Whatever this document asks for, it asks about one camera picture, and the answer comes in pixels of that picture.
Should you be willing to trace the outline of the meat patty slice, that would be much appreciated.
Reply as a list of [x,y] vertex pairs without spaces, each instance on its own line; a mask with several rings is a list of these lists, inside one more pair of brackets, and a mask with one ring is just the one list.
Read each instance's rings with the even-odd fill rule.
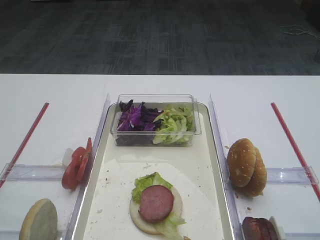
[[152,185],[142,191],[138,213],[148,223],[167,218],[174,206],[174,195],[162,185]]
[[242,222],[242,230],[246,240],[263,240],[264,235],[256,218],[247,216]]
[[258,222],[263,240],[278,240],[275,228],[269,220],[265,218],[259,218]]

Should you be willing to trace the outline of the shredded green lettuce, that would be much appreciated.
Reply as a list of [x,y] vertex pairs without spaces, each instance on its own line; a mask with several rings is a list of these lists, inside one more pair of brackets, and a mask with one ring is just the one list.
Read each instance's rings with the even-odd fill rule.
[[186,134],[194,130],[194,116],[190,108],[186,106],[175,107],[170,104],[163,112],[153,120],[156,134],[152,140],[155,145],[181,145],[187,144],[192,136]]

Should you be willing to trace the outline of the back tomato slice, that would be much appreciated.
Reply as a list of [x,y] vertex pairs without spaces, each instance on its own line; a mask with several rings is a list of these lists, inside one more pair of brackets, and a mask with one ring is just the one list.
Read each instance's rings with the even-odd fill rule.
[[92,152],[92,139],[89,137],[87,140],[86,148],[85,148],[85,154],[84,156],[88,159],[90,157],[90,154]]

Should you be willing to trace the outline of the tomato slice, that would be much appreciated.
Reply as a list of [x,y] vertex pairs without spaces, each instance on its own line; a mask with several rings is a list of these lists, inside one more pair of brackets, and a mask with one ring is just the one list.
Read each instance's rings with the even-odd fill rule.
[[92,152],[92,139],[89,137],[87,140],[86,148],[85,148],[85,154],[84,156],[88,159],[90,157],[90,154]]
[[74,170],[75,179],[77,182],[81,182],[83,178],[83,171],[84,171],[84,165],[83,165],[83,157],[85,154],[85,148],[80,146],[78,147],[71,155],[71,163]]
[[78,173],[79,166],[70,163],[66,170],[64,171],[61,184],[62,187],[66,190],[75,190],[78,186],[78,181],[76,175]]

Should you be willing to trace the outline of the middle tomato slice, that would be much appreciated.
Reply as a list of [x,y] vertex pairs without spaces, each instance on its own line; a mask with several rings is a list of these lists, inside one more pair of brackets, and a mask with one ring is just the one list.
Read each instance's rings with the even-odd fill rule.
[[71,163],[74,170],[75,179],[77,182],[81,182],[83,178],[83,171],[84,171],[84,165],[83,165],[83,157],[85,154],[85,148],[80,146],[78,147],[71,155]]

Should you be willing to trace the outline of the green lettuce leaf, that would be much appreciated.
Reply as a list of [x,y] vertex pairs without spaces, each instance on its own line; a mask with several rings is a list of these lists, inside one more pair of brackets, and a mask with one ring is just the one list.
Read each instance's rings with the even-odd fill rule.
[[[134,185],[135,188],[131,191],[131,199],[139,205],[141,202],[142,192],[146,188],[154,185],[161,185],[171,191],[172,187],[174,187],[171,183],[163,179],[158,172],[137,178]],[[154,224],[156,230],[166,238],[170,240],[186,240],[187,237],[182,236],[178,230],[178,226],[184,225],[185,223],[185,220],[181,216],[179,217],[177,214],[171,212],[163,221]]]

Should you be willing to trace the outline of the front tomato slice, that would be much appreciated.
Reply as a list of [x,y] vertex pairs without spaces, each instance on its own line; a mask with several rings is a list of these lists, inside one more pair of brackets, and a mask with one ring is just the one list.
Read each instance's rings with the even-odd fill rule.
[[78,186],[78,181],[76,175],[78,173],[79,166],[70,163],[66,170],[64,171],[61,184],[62,187],[66,190],[75,190]]

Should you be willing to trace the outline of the clear plastic salad container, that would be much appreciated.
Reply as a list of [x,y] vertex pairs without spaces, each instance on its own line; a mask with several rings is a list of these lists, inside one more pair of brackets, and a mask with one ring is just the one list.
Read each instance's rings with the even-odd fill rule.
[[120,94],[110,133],[117,146],[191,146],[202,133],[198,102],[190,94]]

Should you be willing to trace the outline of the purple cabbage leaves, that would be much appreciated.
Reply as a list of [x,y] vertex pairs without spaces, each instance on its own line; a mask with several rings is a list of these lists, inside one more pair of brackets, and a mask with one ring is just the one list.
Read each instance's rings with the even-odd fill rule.
[[147,108],[142,102],[139,106],[133,105],[133,100],[120,102],[121,116],[117,130],[120,132],[136,132],[135,134],[121,134],[117,137],[116,144],[119,146],[147,146],[153,143],[152,134],[138,134],[137,132],[154,132],[160,124],[154,124],[154,119],[163,111],[157,108]]

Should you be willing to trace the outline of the metal serving tray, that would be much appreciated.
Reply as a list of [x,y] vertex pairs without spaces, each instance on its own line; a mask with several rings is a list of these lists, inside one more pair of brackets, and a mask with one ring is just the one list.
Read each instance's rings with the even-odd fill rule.
[[135,180],[154,172],[182,198],[182,236],[232,239],[207,107],[198,107],[202,133],[191,146],[117,146],[110,133],[115,109],[108,109],[74,239],[161,240],[138,229],[129,211]]

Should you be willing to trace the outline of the right long acrylic divider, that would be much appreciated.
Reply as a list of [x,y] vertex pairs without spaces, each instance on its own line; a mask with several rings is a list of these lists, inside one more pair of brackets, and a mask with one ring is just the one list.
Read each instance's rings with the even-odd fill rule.
[[229,179],[229,170],[225,157],[223,138],[221,137],[216,107],[211,94],[209,95],[208,105],[231,236],[233,240],[243,240],[242,223],[238,216],[235,201],[236,195]]

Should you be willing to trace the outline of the long acrylic divider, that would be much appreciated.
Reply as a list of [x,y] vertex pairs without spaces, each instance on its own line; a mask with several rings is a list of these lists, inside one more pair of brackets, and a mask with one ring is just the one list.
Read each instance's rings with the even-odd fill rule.
[[221,137],[216,107],[211,94],[209,95],[208,105],[231,236],[233,240],[243,240],[242,223],[238,216],[235,201],[236,195],[229,179],[229,170],[225,157],[223,138]]
[[73,212],[66,230],[62,232],[61,240],[82,240],[86,231],[87,221],[95,192],[95,184],[99,171],[95,169],[99,163],[96,160],[101,137],[103,135],[108,109],[110,107],[110,95],[107,94],[103,105],[101,117],[94,137],[92,152],[88,158],[85,169],[84,182],[80,184],[79,192],[75,201]]

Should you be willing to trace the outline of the front sesame bun top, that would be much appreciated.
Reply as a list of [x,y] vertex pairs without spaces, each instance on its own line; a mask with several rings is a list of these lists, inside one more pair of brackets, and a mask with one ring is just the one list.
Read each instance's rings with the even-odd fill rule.
[[227,165],[231,182],[236,187],[245,187],[255,170],[256,150],[247,138],[234,142],[227,154]]

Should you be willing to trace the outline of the sesame bun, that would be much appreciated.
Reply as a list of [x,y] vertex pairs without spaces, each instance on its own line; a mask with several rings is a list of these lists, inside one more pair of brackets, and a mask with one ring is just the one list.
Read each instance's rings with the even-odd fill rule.
[[249,183],[240,189],[240,192],[250,198],[257,197],[263,194],[263,190],[267,183],[267,170],[263,162],[261,153],[257,147],[255,147],[256,161],[255,168]]
[[255,170],[256,150],[247,138],[234,142],[227,154],[227,165],[231,182],[236,187],[245,187]]

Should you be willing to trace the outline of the bottom bun on tray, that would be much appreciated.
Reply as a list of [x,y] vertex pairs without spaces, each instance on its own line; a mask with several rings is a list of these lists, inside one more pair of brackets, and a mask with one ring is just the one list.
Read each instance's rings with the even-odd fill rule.
[[[174,196],[173,209],[171,213],[177,214],[180,217],[183,211],[183,201],[182,201],[181,195],[175,187],[171,188],[171,192]],[[140,230],[142,230],[147,234],[160,235],[161,233],[156,230],[155,224],[146,222],[145,220],[143,220],[143,218],[140,216],[138,212],[139,209],[140,209],[140,205],[134,202],[132,198],[129,203],[129,212],[134,224]]]

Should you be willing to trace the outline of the rear sesame bun top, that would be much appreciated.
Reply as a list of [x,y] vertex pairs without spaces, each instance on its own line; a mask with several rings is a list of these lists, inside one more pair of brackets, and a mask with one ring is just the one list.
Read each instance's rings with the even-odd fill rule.
[[263,194],[263,190],[267,183],[267,170],[263,162],[261,153],[257,147],[255,147],[256,161],[255,168],[249,183],[240,189],[240,192],[250,198],[257,197]]

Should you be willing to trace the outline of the left long acrylic divider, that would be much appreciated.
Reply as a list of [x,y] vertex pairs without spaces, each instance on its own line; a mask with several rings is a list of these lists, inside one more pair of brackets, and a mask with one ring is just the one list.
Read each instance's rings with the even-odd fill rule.
[[103,105],[101,117],[94,137],[92,152],[88,158],[85,169],[84,182],[80,184],[79,192],[75,201],[73,212],[66,230],[62,232],[61,240],[82,240],[86,231],[87,221],[95,192],[95,184],[99,171],[95,169],[99,163],[96,160],[101,137],[103,135],[108,109],[110,107],[110,95],[107,94]]

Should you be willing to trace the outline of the right red tape strip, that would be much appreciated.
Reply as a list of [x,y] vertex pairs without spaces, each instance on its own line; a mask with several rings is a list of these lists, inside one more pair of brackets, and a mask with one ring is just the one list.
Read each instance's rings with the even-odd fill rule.
[[279,121],[279,123],[280,123],[280,125],[281,125],[281,127],[282,127],[282,129],[283,129],[283,131],[285,133],[285,135],[286,135],[286,137],[288,138],[288,140],[289,140],[289,142],[290,142],[290,144],[291,144],[291,146],[292,146],[292,148],[293,148],[293,150],[295,152],[295,155],[297,156],[297,158],[298,158],[298,160],[300,162],[300,165],[304,168],[305,173],[306,173],[306,175],[307,175],[307,177],[308,177],[308,179],[309,179],[309,181],[311,183],[311,186],[313,188],[313,191],[314,191],[315,195],[317,196],[318,200],[320,200],[319,184],[316,183],[316,179],[314,177],[314,174],[312,174],[312,172],[311,172],[311,167],[308,166],[305,158],[303,157],[303,155],[302,155],[302,153],[301,153],[301,151],[300,151],[300,149],[299,149],[294,137],[292,136],[292,134],[291,134],[291,132],[290,132],[285,120],[283,119],[283,117],[282,117],[282,115],[281,115],[276,103],[272,102],[270,105],[271,105],[271,107],[272,107],[272,109],[273,109],[273,111],[274,111],[274,113],[275,113],[275,115],[276,115],[276,117],[277,117],[277,119],[278,119],[278,121]]

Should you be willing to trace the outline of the left upper acrylic crossbar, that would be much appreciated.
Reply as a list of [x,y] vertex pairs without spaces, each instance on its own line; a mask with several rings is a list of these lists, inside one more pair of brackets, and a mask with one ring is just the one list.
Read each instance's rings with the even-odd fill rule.
[[59,181],[62,165],[25,165],[7,163],[0,174],[1,181]]

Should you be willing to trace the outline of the bun half left side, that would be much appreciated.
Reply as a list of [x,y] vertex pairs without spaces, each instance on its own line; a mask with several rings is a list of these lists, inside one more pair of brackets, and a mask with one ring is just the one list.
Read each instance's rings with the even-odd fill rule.
[[26,214],[19,232],[20,240],[56,240],[58,215],[48,198],[38,200]]

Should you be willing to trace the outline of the white patty holder block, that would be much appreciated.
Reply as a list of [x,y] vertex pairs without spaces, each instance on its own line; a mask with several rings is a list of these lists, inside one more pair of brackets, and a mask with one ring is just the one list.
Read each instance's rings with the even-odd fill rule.
[[273,228],[275,230],[275,233],[277,235],[277,239],[278,240],[287,240],[285,231],[283,229],[282,226],[278,225],[276,218],[274,216],[271,216],[269,218],[269,221],[271,222],[271,224],[273,225]]

